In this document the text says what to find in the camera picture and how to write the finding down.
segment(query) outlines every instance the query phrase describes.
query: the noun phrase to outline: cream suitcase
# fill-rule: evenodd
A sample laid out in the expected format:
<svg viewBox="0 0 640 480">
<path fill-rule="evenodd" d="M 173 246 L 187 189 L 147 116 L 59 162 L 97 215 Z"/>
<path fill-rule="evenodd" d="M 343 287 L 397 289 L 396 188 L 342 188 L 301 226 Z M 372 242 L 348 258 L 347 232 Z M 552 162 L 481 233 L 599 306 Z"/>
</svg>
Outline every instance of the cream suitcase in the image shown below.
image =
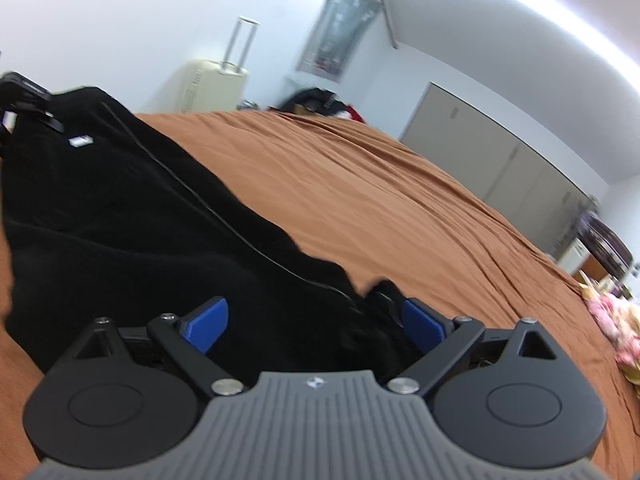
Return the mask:
<svg viewBox="0 0 640 480">
<path fill-rule="evenodd" d="M 243 22 L 251 24 L 252 29 L 240 61 L 234 64 L 229 62 L 228 58 Z M 236 109 L 242 100 L 242 92 L 249 75 L 242 66 L 259 25 L 255 20 L 240 16 L 226 47 L 225 59 L 194 59 L 188 63 L 179 94 L 179 112 L 229 112 Z"/>
</svg>

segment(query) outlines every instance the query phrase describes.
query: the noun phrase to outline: ceiling light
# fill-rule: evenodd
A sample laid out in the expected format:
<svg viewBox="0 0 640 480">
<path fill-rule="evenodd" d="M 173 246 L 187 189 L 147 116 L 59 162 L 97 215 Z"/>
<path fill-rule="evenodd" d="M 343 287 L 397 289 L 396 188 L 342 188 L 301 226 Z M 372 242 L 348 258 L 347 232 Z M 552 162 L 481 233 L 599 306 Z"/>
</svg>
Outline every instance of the ceiling light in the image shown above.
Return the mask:
<svg viewBox="0 0 640 480">
<path fill-rule="evenodd" d="M 615 68 L 631 85 L 640 92 L 640 67 L 609 41 L 603 34 L 591 27 L 556 0 L 516 0 L 534 12 L 544 16 Z"/>
</svg>

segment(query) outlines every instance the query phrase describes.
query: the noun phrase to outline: black cloth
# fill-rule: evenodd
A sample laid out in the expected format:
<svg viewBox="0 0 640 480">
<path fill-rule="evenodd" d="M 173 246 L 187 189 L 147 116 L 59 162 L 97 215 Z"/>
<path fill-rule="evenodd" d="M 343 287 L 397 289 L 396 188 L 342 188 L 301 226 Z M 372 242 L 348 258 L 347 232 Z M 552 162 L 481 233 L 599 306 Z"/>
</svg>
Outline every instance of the black cloth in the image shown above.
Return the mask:
<svg viewBox="0 0 640 480">
<path fill-rule="evenodd" d="M 302 105 L 310 112 L 331 117 L 347 111 L 347 106 L 335 98 L 335 93 L 321 88 L 307 88 L 293 94 L 278 108 L 279 112 L 296 113 L 296 105 Z"/>
<path fill-rule="evenodd" d="M 6 327 L 42 370 L 97 316 L 144 326 L 215 295 L 230 320 L 209 357 L 249 384 L 261 370 L 370 368 L 383 381 L 418 358 L 379 295 L 361 298 L 113 98 L 79 89 L 51 111 L 64 133 L 18 117 L 2 165 Z M 80 136 L 93 142 L 73 147 Z"/>
</svg>

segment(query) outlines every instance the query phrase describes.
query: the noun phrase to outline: blue gripper pad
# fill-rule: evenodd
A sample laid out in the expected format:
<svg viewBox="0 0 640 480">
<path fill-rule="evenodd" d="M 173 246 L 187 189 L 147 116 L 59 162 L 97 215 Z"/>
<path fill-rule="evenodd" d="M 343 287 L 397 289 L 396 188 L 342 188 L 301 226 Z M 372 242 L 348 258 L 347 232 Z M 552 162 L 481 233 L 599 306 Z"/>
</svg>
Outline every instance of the blue gripper pad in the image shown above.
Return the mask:
<svg viewBox="0 0 640 480">
<path fill-rule="evenodd" d="M 216 296 L 182 318 L 180 334 L 206 354 L 226 330 L 228 322 L 228 304 L 225 298 Z"/>
<path fill-rule="evenodd" d="M 402 324 L 404 333 L 425 354 L 436 348 L 453 332 L 451 320 L 415 298 L 402 304 Z"/>
</svg>

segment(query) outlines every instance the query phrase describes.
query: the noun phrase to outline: round black pad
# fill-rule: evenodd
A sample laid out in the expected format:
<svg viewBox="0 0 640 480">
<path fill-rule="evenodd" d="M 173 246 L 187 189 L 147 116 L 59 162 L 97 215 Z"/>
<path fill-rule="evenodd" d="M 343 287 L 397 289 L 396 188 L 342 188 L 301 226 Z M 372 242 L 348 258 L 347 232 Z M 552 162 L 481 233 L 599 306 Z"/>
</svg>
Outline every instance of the round black pad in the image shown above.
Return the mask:
<svg viewBox="0 0 640 480">
<path fill-rule="evenodd" d="M 113 359 L 54 368 L 24 410 L 36 451 L 68 465 L 134 465 L 178 444 L 194 427 L 197 402 L 166 372 Z"/>
<path fill-rule="evenodd" d="M 562 410 L 562 402 L 558 396 L 536 384 L 499 386 L 486 398 L 486 406 L 501 422 L 520 428 L 535 428 L 548 424 Z"/>
<path fill-rule="evenodd" d="M 498 361 L 453 377 L 437 392 L 433 416 L 469 453 L 531 469 L 590 456 L 607 418 L 575 365 L 534 358 Z"/>
</svg>

